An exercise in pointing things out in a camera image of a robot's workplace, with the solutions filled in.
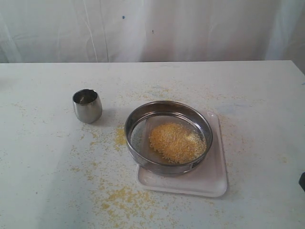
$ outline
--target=yellow grains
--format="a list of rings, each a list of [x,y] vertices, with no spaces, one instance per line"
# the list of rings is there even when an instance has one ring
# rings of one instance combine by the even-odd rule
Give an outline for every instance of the yellow grains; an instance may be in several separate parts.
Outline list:
[[[150,147],[172,163],[195,160],[206,150],[205,140],[182,124],[165,123],[154,128],[149,136]]]

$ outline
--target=metal cup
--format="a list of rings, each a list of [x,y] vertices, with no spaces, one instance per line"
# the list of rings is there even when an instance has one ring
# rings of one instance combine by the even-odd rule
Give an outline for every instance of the metal cup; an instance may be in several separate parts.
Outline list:
[[[83,123],[93,123],[102,115],[102,104],[95,90],[83,89],[73,95],[76,117]]]

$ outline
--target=metal sieve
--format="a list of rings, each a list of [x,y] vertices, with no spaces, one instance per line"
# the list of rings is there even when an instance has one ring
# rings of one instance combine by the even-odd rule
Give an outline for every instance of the metal sieve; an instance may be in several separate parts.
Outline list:
[[[171,164],[160,154],[143,147],[143,143],[147,142],[147,123],[156,116],[176,118],[193,128],[202,139],[205,138],[206,150],[191,162]],[[194,169],[205,158],[213,141],[212,130],[206,119],[193,108],[173,101],[155,101],[136,108],[128,116],[124,130],[127,147],[134,160],[143,168],[164,175],[182,174]]]

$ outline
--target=white curtain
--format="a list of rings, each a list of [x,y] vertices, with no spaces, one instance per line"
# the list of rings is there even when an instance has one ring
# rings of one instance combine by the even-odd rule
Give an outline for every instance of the white curtain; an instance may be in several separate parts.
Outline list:
[[[0,0],[0,62],[290,59],[305,0]]]

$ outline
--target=white table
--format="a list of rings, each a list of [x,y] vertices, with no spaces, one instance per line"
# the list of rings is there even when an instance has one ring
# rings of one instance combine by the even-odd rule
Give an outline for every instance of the white table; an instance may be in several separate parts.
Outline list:
[[[305,76],[291,61],[0,64],[0,228],[304,228]],[[103,104],[79,122],[72,95]],[[229,189],[145,191],[122,127],[170,99],[220,117]]]

